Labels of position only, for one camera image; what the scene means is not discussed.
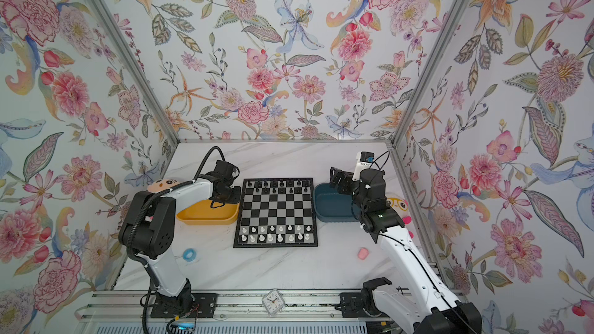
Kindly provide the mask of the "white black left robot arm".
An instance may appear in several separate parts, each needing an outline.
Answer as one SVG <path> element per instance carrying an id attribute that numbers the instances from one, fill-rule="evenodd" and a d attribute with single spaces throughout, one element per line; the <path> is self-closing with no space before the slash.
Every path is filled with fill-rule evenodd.
<path id="1" fill-rule="evenodd" d="M 144 267 L 160 295 L 178 297 L 188 283 L 170 250 L 176 215 L 207 200 L 213 205 L 239 203 L 241 187 L 234 184 L 239 174 L 238 167 L 218 160 L 213 171 L 196 179 L 164 186 L 155 193 L 143 190 L 132 198 L 118 241 L 126 247 L 128 258 Z"/>

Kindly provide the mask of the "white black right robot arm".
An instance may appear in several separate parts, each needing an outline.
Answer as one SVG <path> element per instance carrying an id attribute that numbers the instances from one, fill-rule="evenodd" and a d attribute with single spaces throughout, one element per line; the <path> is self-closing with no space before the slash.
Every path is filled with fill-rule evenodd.
<path id="1" fill-rule="evenodd" d="M 388 316 L 406 333 L 480 333 L 482 316 L 442 282 L 413 242 L 405 222 L 386 196 L 384 171 L 374 168 L 372 152 L 359 152 L 352 172 L 332 167 L 329 185 L 351 198 L 363 231 L 388 255 L 405 278 L 402 292 L 387 278 L 366 281 L 362 309 L 370 317 Z"/>

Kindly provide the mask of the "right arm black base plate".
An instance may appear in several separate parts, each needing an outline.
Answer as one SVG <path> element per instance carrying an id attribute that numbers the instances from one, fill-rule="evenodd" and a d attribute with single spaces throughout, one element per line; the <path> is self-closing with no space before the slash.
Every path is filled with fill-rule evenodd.
<path id="1" fill-rule="evenodd" d="M 368 309 L 360 292 L 342 292 L 336 309 L 345 319 L 390 319 L 376 309 Z"/>

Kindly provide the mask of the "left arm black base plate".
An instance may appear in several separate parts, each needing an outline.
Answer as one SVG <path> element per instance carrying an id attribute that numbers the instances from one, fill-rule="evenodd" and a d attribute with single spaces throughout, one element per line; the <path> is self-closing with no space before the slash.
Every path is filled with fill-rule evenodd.
<path id="1" fill-rule="evenodd" d="M 151 319 L 182 318 L 184 315 L 198 319 L 212 319 L 217 306 L 217 293 L 193 293 L 192 297 L 183 295 L 181 298 L 167 297 L 156 294 L 151 303 Z"/>

